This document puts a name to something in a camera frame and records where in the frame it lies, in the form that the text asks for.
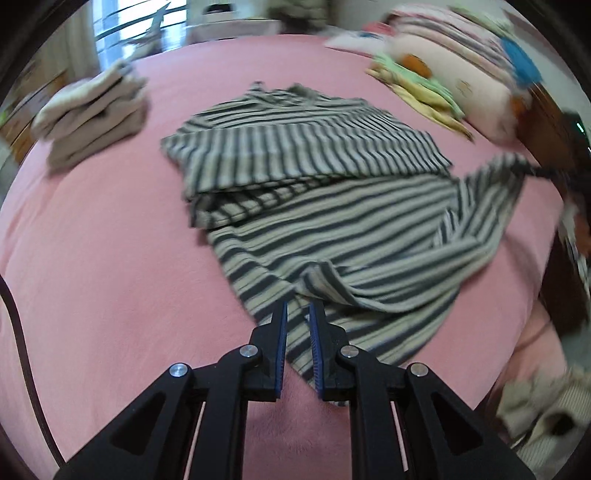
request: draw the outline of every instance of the black cable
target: black cable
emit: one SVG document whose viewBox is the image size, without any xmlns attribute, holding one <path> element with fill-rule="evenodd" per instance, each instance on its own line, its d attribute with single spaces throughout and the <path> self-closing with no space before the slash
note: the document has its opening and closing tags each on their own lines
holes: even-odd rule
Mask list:
<svg viewBox="0 0 591 480">
<path fill-rule="evenodd" d="M 37 419 L 37 423 L 39 424 L 43 438 L 45 438 L 47 447 L 53 455 L 53 458 L 56 460 L 57 466 L 61 468 L 66 462 L 64 461 L 64 457 L 61 455 L 60 449 L 57 447 L 56 441 L 51 434 L 51 430 L 47 424 L 47 419 L 43 413 L 43 408 L 41 407 L 41 402 L 39 401 L 39 395 L 37 394 L 35 381 L 33 379 L 33 371 L 31 370 L 31 363 L 29 362 L 29 356 L 27 354 L 25 334 L 22 331 L 21 319 L 18 315 L 17 304 L 14 302 L 12 293 L 10 292 L 8 285 L 1 275 L 0 297 L 2 297 L 2 301 L 4 302 L 4 305 L 6 305 L 8 311 L 8 316 L 10 317 L 14 339 L 17 343 L 18 359 L 21 363 L 22 376 L 25 379 L 27 393 L 29 395 L 29 399 L 31 400 L 33 412 L 35 412 L 35 418 Z"/>
</svg>

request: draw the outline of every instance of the orange object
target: orange object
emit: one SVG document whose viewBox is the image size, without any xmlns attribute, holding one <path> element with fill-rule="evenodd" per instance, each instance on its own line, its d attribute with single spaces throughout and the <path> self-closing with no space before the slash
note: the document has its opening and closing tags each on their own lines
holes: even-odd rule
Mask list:
<svg viewBox="0 0 591 480">
<path fill-rule="evenodd" d="M 425 77 L 426 79 L 429 79 L 433 76 L 431 69 L 427 67 L 425 62 L 414 55 L 405 55 L 400 61 L 400 65 L 402 65 L 407 70 L 418 73 L 421 77 Z"/>
</svg>

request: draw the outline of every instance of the pillow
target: pillow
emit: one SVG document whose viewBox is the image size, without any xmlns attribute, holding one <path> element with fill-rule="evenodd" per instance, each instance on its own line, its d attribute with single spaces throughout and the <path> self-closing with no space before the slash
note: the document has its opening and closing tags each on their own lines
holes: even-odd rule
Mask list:
<svg viewBox="0 0 591 480">
<path fill-rule="evenodd" d="M 441 45 L 417 35 L 391 37 L 386 53 L 396 62 L 415 55 L 433 72 L 466 114 L 466 121 L 493 142 L 515 138 L 517 117 L 513 93 L 507 86 L 471 62 Z"/>
<path fill-rule="evenodd" d="M 370 57 L 383 53 L 387 39 L 390 35 L 361 31 L 345 31 L 335 37 L 329 38 L 324 46 L 334 50 L 357 53 L 364 57 Z"/>
</svg>

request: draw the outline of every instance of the curtain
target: curtain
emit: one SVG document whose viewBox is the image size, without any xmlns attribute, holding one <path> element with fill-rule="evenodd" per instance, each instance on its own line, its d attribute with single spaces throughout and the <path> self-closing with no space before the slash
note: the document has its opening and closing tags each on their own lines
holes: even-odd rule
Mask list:
<svg viewBox="0 0 591 480">
<path fill-rule="evenodd" d="M 40 63 L 46 82 L 63 71 L 67 72 L 70 82 L 97 75 L 100 64 L 93 29 L 92 2 L 85 3 L 66 20 L 43 44 L 35 58 Z"/>
</svg>

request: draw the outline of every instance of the beige knit cloth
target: beige knit cloth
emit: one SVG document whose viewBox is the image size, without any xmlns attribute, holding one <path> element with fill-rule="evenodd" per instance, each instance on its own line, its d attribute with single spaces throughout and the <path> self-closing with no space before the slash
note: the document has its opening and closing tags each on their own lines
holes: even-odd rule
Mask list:
<svg viewBox="0 0 591 480">
<path fill-rule="evenodd" d="M 496 415 L 512 441 L 526 439 L 516 453 L 536 478 L 551 480 L 591 423 L 591 374 L 575 367 L 553 380 L 508 383 Z"/>
</svg>

